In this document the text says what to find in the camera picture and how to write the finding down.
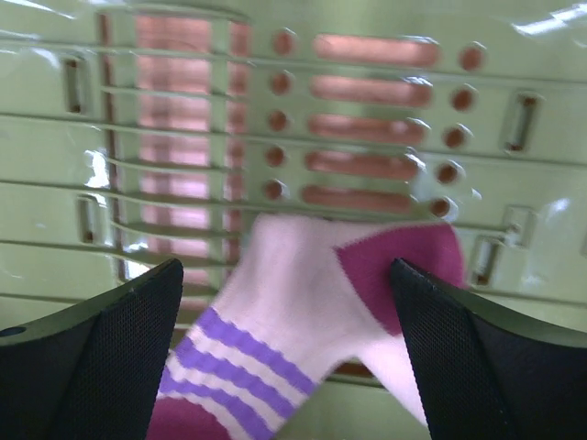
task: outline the sock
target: sock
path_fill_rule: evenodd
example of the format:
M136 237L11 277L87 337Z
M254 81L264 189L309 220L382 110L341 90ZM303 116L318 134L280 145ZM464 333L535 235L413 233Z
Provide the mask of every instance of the sock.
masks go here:
M360 247L370 239L375 259ZM148 439L270 439L337 365L401 339L389 287L383 299L355 291L362 277L347 273L349 255L367 259L374 269L365 276L385 285L390 265L380 259L399 257L448 282L462 278L448 225L260 215L227 285L170 355Z

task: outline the pink sock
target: pink sock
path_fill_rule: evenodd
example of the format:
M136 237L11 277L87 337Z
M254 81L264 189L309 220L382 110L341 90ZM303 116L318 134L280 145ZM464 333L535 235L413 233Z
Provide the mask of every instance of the pink sock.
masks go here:
M382 382L419 416L415 383L393 376L413 380L386 279L399 257L462 279L448 225L261 215L244 259L170 355L148 439L272 438L341 362L377 363L374 347L393 352Z

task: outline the ventilation hole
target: ventilation hole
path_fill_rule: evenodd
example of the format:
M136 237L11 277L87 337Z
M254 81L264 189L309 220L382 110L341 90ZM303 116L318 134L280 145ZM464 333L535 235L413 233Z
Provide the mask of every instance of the ventilation hole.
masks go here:
M315 76L310 92L322 99L405 107L423 107L432 97L432 87L427 85L343 76Z
M533 96L520 96L520 102L524 107L536 105L537 99Z
M434 43L350 35L318 35L314 51L325 60L413 67L430 67L438 60L438 46Z
M209 94L210 62L207 60L187 60L178 58L163 58L139 56L138 86L141 89L159 90L166 92L187 92L193 94ZM238 68L239 80L243 83L243 72L248 66ZM234 93L234 87L230 86L230 92Z
M423 126L410 121L391 121L345 115L312 115L308 130L325 138L349 138L370 142L417 145L424 138Z
M229 94L233 96L244 96L247 94L247 85L249 82L250 70L251 68L248 64L240 64L236 62L230 62L228 64Z
M436 217L445 217L450 211L450 202L447 199L436 199L430 204L430 213Z
M412 200L402 194L391 192L361 191L310 185L302 190L302 200L336 208L369 210L394 214L407 214Z
M209 256L210 247L206 240L174 238L170 239L168 243L173 255L199 258Z
M223 250L227 261L238 261L240 258L240 240L237 238L224 240Z
M224 183L224 197L231 202L242 200L244 198L244 181L245 178L240 172L228 174Z
M247 103L227 103L227 131L242 134L247 131Z
M287 94L291 87L291 75L286 71L275 73L271 77L271 91L274 94Z
M149 128L207 131L210 105L204 98L142 94L139 99L140 122Z
M510 151L519 152L524 151L524 146L520 144L507 144L507 149L509 149Z
M270 200L278 200L283 196L283 185L279 181L268 181L263 187L265 196Z
M457 177L459 177L459 170L452 163L445 163L437 169L437 179L440 183L453 183Z
M465 131L459 126L447 130L444 134L444 143L450 149L457 149L465 143Z
M356 176L409 181L418 172L417 164L406 157L359 155L341 151L314 151L306 154L311 171L336 172Z
M466 112L471 108L474 94L471 88L460 89L452 95L452 107L460 112Z
M183 285L189 284L208 284L208 272L202 269L187 269L183 272Z
M278 55L289 55L294 51L294 34L287 30L281 30L273 36L273 50Z
M481 68L484 58L483 48L479 45L472 45L460 53L460 67L467 72L476 71Z
M268 122L273 131L282 131L287 127L287 115L281 110L273 110L269 114Z
M485 275L481 275L479 273L475 273L474 275L475 284L478 286L487 286L489 285L489 278Z
M20 335L21 333L24 333L25 330L27 330L26 327L8 327L4 330L0 330L0 337Z
M271 147L265 152L265 159L270 167L280 167L285 162L285 153L279 147Z
M252 34L250 26L244 23L230 23L229 34L230 54L235 57L248 56Z
M208 52L212 23L199 18L179 16L136 17L138 44L141 48Z

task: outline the purple stripe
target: purple stripe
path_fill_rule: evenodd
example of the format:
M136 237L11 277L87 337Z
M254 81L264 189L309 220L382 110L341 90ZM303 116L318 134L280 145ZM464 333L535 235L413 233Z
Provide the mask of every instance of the purple stripe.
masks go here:
M205 374L213 374L222 380L228 380L239 388L247 390L253 396L266 402L284 419L294 414L295 408L275 388L267 385L259 376L249 373L244 367L231 364L226 359L219 359L210 353L199 351L189 338L186 345L175 355L185 369L197 369Z
M197 324L210 339L257 359L300 392L310 395L316 388L314 382L293 362L286 360L282 353L256 340L249 332L238 330L234 324L224 322L212 307L202 313Z
M239 397L231 396L224 390L209 388L205 385L195 385L186 381L176 382L172 379L172 375L167 367L163 371L159 391L163 394L175 391L184 396L192 394L202 399L211 399L219 405L224 406L237 419L247 434L255 440L269 440L274 434L263 418Z

